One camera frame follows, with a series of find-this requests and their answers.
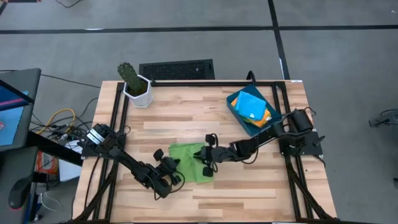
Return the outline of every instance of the green towel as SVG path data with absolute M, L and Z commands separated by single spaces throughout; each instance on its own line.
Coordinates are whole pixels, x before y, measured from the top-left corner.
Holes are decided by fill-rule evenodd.
M 204 145 L 205 143 L 181 143 L 171 144 L 169 147 L 169 156 L 173 159 L 180 159 L 177 171 L 184 175 L 186 182 L 199 184 L 213 181 L 213 177 L 203 175 L 203 168 L 206 165 L 193 158 L 193 154 L 200 151 Z

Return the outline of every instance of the floor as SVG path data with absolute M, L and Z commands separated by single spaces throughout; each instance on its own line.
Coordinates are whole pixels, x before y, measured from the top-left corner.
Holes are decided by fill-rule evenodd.
M 61 0 L 71 4 L 72 0 Z M 398 24 L 395 0 L 277 0 L 280 26 Z M 183 26 L 271 26 L 266 0 L 82 0 L 8 4 L 0 30 Z M 398 30 L 283 30 L 290 78 L 303 80 L 322 142 L 338 216 L 396 223 L 396 127 L 370 128 L 368 119 L 397 107 Z M 213 59 L 216 79 L 282 79 L 272 30 L 130 32 L 109 34 L 3 34 L 0 69 L 39 67 L 42 73 L 92 85 L 119 80 L 116 66 Z M 43 122 L 61 108 L 80 114 L 98 89 L 42 77 L 34 113 Z M 95 102 L 83 121 L 92 120 Z M 77 180 L 54 187 L 62 211 L 41 210 L 41 223 L 70 218 Z

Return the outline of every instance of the wooden tabletop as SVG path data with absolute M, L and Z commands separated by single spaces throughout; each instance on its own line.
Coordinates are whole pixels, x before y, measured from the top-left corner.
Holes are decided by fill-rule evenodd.
M 103 82 L 93 124 L 109 124 L 116 94 L 116 81 Z M 308 106 L 302 82 L 286 81 L 291 109 Z M 172 143 L 204 142 L 205 134 L 216 133 L 220 144 L 247 139 L 241 125 L 226 106 L 226 97 L 242 87 L 153 87 L 154 100 L 146 109 L 129 103 L 126 125 L 126 152 L 138 161 L 154 166 L 152 154 L 159 148 L 167 154 Z M 258 90 L 274 105 L 271 87 Z M 284 111 L 279 93 L 281 110 Z M 120 120 L 124 95 L 120 99 Z M 73 216 L 83 211 L 88 179 L 95 158 L 86 159 L 78 184 Z M 302 156 L 309 191 L 331 216 L 335 207 L 323 164 L 312 156 Z M 90 187 L 89 201 L 100 178 L 102 159 L 96 167 Z M 183 189 L 165 199 L 154 200 L 154 191 L 138 184 L 130 171 L 119 165 L 111 222 L 271 222 L 294 221 L 287 171 L 277 141 L 259 149 L 257 161 L 218 164 L 214 182 L 185 183 Z M 302 216 L 305 217 L 302 194 L 297 189 Z M 104 217 L 105 192 L 100 211 Z

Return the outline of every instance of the white pot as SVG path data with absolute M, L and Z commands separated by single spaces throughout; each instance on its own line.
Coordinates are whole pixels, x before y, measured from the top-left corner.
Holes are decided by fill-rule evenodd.
M 132 101 L 133 105 L 136 108 L 147 108 L 152 100 L 154 99 L 154 96 L 152 95 L 152 87 L 150 85 L 150 81 L 146 79 L 145 77 L 141 75 L 137 75 L 140 79 L 144 80 L 147 82 L 147 91 L 144 94 L 141 94 L 139 96 L 132 96 L 127 92 L 127 83 L 124 83 L 124 88 L 123 88 L 123 93 L 130 98 Z

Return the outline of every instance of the blue bin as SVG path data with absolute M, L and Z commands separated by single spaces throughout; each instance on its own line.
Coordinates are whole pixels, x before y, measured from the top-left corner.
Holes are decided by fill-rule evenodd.
M 236 97 L 238 97 L 239 92 L 240 91 L 244 91 L 246 93 L 252 94 L 253 96 L 264 100 L 265 102 L 267 102 L 266 107 L 269 110 L 269 112 L 271 113 L 271 120 L 268 121 L 262 128 L 259 128 L 251 123 L 247 123 L 244 122 L 243 119 L 240 117 L 240 115 L 238 115 L 238 113 L 235 111 L 234 107 L 231 105 L 232 101 L 235 100 Z M 232 95 L 229 95 L 226 98 L 226 105 L 227 107 L 231 110 L 232 114 L 234 114 L 235 118 L 239 121 L 239 123 L 242 125 L 242 127 L 244 128 L 244 130 L 250 135 L 250 137 L 253 137 L 257 134 L 259 134 L 260 132 L 262 132 L 263 130 L 265 130 L 266 128 L 268 128 L 272 123 L 275 123 L 276 121 L 280 120 L 280 114 L 277 113 L 272 106 L 268 103 L 268 101 L 261 95 L 261 93 L 259 92 L 259 90 L 252 84 L 252 85 L 248 85 L 246 87 L 244 87 L 243 89 L 237 91 L 236 93 L 233 93 Z

